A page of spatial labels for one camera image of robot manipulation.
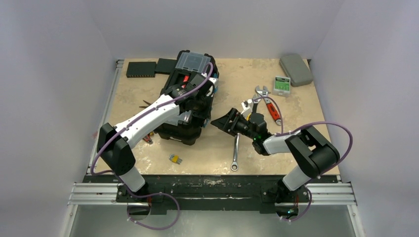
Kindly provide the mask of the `black plastic toolbox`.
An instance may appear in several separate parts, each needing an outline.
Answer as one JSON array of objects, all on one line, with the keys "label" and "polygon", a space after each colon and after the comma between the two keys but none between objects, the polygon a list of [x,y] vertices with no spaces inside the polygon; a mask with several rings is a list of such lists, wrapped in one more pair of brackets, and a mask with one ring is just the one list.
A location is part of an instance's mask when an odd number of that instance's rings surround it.
[{"label": "black plastic toolbox", "polygon": [[182,50],[176,60],[177,64],[160,94],[178,98],[175,104],[179,106],[180,113],[156,128],[155,132],[162,139],[191,146],[211,119],[219,71],[215,58],[207,53]]}]

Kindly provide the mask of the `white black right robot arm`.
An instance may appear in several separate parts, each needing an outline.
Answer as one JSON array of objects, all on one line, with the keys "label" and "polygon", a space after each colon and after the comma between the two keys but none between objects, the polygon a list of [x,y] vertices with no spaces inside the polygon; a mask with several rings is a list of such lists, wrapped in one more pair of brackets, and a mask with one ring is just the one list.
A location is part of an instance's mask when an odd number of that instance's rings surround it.
[{"label": "white black right robot arm", "polygon": [[274,135],[268,131],[264,115],[252,113],[245,118],[234,108],[211,121],[211,125],[232,136],[242,134],[250,138],[260,155],[292,154],[297,165],[278,181],[277,200],[291,200],[297,189],[326,172],[340,158],[337,148],[312,125],[287,135]]}]

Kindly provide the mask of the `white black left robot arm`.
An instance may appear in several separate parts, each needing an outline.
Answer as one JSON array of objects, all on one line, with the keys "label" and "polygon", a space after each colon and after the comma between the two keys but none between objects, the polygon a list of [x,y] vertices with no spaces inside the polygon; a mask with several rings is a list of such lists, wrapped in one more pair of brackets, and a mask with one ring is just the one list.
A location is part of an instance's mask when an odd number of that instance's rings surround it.
[{"label": "white black left robot arm", "polygon": [[150,132],[184,112],[205,107],[205,99],[217,89],[218,79],[196,74],[182,84],[169,86],[151,105],[116,125],[103,124],[99,129],[94,162],[102,159],[128,189],[135,202],[147,197],[147,181],[135,167],[132,149]]}]

